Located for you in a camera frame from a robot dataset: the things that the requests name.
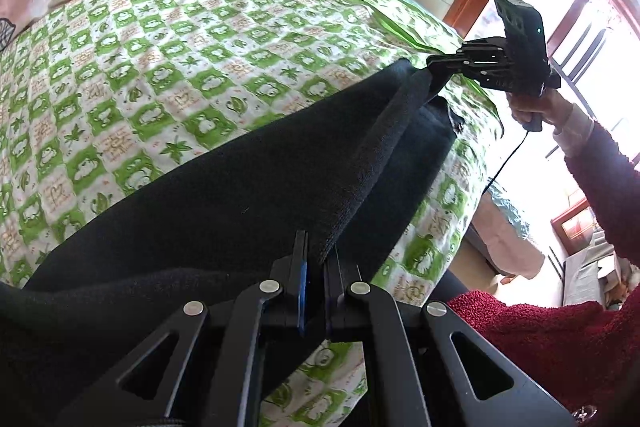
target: cable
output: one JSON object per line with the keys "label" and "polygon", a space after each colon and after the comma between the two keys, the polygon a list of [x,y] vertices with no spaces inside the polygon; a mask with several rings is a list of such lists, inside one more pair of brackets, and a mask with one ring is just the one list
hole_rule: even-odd
{"label": "cable", "polygon": [[482,191],[482,194],[484,194],[487,190],[489,190],[489,187],[491,187],[491,185],[494,184],[495,179],[498,177],[498,174],[500,174],[500,172],[502,172],[502,169],[504,169],[504,166],[507,165],[507,162],[511,159],[511,157],[516,153],[516,151],[520,148],[520,146],[524,143],[524,140],[527,139],[527,136],[529,136],[529,131],[526,132],[524,138],[522,139],[522,141],[518,144],[518,146],[513,150],[513,152],[511,152],[511,154],[509,155],[509,157],[504,161],[504,163],[502,164],[502,166],[498,169],[498,171],[495,173],[495,176],[493,178],[491,178],[489,180],[489,182],[486,184],[486,187],[484,188],[484,190]]}

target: silver screw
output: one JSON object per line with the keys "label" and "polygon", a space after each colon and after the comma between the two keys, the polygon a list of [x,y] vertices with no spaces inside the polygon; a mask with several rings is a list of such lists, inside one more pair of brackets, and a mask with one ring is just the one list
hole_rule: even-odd
{"label": "silver screw", "polygon": [[273,279],[267,279],[266,281],[262,281],[260,283],[260,290],[265,293],[273,293],[280,289],[280,283],[278,281],[274,281]]}
{"label": "silver screw", "polygon": [[371,286],[369,286],[366,282],[358,281],[354,282],[351,285],[351,291],[356,295],[366,295],[371,291]]}
{"label": "silver screw", "polygon": [[447,307],[438,301],[427,304],[427,312],[434,317],[442,317],[447,314]]}
{"label": "silver screw", "polygon": [[187,304],[184,305],[184,308],[182,308],[182,311],[185,315],[189,315],[191,317],[193,317],[193,315],[200,315],[204,311],[204,304],[200,301],[187,302]]}
{"label": "silver screw", "polygon": [[594,405],[585,405],[580,407],[577,411],[574,411],[573,417],[576,425],[582,425],[587,423],[591,418],[596,416],[598,409]]}

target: black fabric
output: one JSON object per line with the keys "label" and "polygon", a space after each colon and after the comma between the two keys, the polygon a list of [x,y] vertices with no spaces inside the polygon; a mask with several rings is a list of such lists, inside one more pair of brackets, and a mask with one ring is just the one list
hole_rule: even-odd
{"label": "black fabric", "polygon": [[455,297],[465,294],[469,291],[460,279],[458,279],[450,270],[444,272],[442,279],[438,281],[436,287],[429,295],[429,299],[432,301],[440,301],[447,303]]}
{"label": "black fabric", "polygon": [[[184,302],[233,299],[266,278],[296,230],[309,233],[311,291],[334,245],[370,279],[455,139],[458,117],[431,100],[430,81],[399,60],[117,203],[24,290],[0,287],[0,360],[52,417]],[[271,349],[268,367],[286,363],[268,378],[282,381],[317,345]]]}

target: patterned bedsheet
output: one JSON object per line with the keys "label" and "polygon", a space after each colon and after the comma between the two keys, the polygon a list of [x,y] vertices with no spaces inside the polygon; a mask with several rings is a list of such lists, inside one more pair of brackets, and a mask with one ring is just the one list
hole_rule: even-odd
{"label": "patterned bedsheet", "polygon": [[[459,37],[402,0],[73,0],[0,54],[0,279],[164,172],[384,66]],[[453,258],[499,124],[474,83],[442,95],[466,126],[373,282],[421,305]],[[337,425],[366,390],[360,344],[323,344],[263,426]]]}

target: person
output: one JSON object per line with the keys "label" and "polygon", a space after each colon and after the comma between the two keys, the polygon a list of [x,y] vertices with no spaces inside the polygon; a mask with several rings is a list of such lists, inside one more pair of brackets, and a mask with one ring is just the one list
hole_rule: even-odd
{"label": "person", "polygon": [[[529,121],[537,112],[555,126],[566,166],[607,241],[618,256],[640,265],[640,172],[610,134],[554,89],[541,98],[508,99],[516,121]],[[596,302],[506,306],[487,293],[467,291],[447,272],[430,298],[448,301],[569,411],[586,412],[590,426],[640,422],[640,291],[631,292],[620,311],[606,311]]]}

